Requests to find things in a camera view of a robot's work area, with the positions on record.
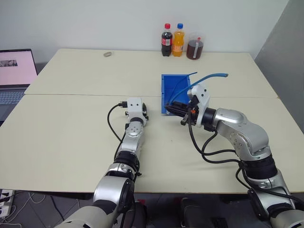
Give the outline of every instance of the floor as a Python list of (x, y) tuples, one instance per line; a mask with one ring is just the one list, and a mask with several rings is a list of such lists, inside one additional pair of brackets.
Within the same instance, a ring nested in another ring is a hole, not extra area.
[[(304, 193), (297, 193), (297, 197), (304, 199)], [(43, 194), (33, 195), (34, 201), (40, 201), (44, 197)], [(224, 203), (220, 200), (220, 196), (216, 194), (135, 194), (135, 200), (144, 200), (148, 212), (149, 228), (162, 227), (180, 227), (178, 208), (182, 198), (188, 197), (196, 200), (206, 212), (208, 217), (223, 217), (226, 219), (229, 228), (267, 228), (270, 225), (266, 222), (259, 221), (251, 208), (249, 200), (233, 201)], [(88, 206), (92, 204), (92, 200), (79, 200), (55, 197), (54, 202), (66, 219), (79, 206)], [(60, 214), (56, 211), (51, 197), (46, 195), (41, 203), (33, 203), (29, 200), (28, 192), (23, 192), (14, 197), (13, 205), (16, 206), (16, 211), (8, 220), (12, 219), (25, 202), (27, 204), (20, 213), (10, 222), (11, 225), (1, 224), (0, 228), (52, 228), (62, 222)], [(117, 219), (118, 224), (114, 228), (119, 228), (121, 216)]]

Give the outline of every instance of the black connector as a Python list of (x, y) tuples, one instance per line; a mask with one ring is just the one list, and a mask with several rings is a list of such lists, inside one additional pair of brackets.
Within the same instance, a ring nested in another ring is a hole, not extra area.
[(123, 107), (123, 108), (127, 108), (128, 103), (126, 101), (122, 101), (121, 103), (118, 104), (118, 106)]

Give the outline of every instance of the robotic arm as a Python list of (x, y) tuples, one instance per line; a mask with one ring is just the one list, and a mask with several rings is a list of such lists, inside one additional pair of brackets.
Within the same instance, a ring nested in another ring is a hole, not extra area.
[(129, 98), (120, 106), (128, 108), (125, 136), (103, 178), (99, 181), (93, 205), (82, 207), (56, 228), (110, 228), (116, 218), (134, 203), (134, 182), (139, 171), (143, 127), (148, 120), (140, 98)]
[(188, 97), (189, 104), (173, 102), (166, 106), (167, 111), (183, 117), (182, 125), (190, 119), (191, 125), (203, 125), (230, 141), (251, 187), (248, 195), (258, 218), (269, 219), (274, 228), (304, 228), (304, 211), (295, 209), (294, 197), (272, 158), (265, 130), (239, 111), (208, 108), (210, 96), (203, 83), (189, 89)]

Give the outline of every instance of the bottle label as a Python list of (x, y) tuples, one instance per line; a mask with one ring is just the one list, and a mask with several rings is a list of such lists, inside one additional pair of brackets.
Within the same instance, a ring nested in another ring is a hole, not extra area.
[(172, 45), (172, 39), (165, 39), (165, 38), (162, 38), (161, 39), (161, 44), (165, 45), (165, 46), (170, 46)]
[(181, 52), (182, 51), (182, 47), (183, 46), (173, 45), (173, 51), (175, 51), (175, 52)]

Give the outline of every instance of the blue box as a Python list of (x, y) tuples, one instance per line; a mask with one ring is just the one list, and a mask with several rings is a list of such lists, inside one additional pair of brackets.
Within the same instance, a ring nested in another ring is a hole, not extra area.
[[(189, 76), (186, 76), (187, 75), (161, 75), (161, 113), (167, 113), (165, 105), (174, 97), (174, 95), (190, 86)], [(181, 93), (174, 101), (187, 104), (189, 102), (187, 91)]]

